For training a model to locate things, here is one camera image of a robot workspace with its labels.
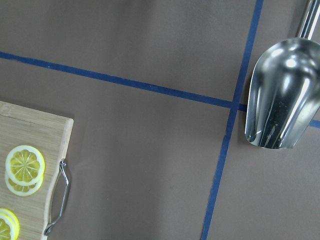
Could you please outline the bamboo cutting board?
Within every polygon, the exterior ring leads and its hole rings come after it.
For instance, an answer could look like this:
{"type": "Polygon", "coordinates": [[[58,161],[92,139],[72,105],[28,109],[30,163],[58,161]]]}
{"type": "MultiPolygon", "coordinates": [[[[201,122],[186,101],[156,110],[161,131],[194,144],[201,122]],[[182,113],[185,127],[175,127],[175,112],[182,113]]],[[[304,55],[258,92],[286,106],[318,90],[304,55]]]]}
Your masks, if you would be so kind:
{"type": "Polygon", "coordinates": [[[0,206],[12,211],[20,226],[20,240],[46,240],[65,210],[71,178],[66,155],[74,120],[12,103],[0,103],[0,206]],[[12,193],[5,182],[6,158],[16,146],[28,145],[44,157],[43,183],[29,196],[12,193]],[[65,181],[60,213],[51,208],[58,180],[65,181]]]}

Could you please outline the metal scoop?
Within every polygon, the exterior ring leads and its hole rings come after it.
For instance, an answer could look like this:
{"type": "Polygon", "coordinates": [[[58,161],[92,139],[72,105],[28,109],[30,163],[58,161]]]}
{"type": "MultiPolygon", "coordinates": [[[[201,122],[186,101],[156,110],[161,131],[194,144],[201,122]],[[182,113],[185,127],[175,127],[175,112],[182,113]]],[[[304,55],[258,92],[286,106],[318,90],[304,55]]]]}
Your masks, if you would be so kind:
{"type": "Polygon", "coordinates": [[[308,1],[296,37],[268,48],[249,86],[244,134],[266,149],[292,149],[320,108],[320,45],[312,41],[320,2],[308,1]]]}

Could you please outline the lemon slice under upper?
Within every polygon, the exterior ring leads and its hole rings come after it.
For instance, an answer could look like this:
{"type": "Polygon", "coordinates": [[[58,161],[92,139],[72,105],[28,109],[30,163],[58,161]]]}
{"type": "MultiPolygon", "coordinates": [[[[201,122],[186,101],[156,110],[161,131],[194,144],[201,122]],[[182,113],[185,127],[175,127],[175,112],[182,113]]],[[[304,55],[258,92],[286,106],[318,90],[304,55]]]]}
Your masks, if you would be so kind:
{"type": "Polygon", "coordinates": [[[7,172],[5,173],[4,180],[5,180],[6,187],[10,192],[20,197],[27,197],[36,193],[41,188],[44,180],[44,176],[41,176],[41,178],[36,183],[27,185],[27,186],[22,186],[13,182],[9,178],[9,175],[7,174],[7,172]]]}

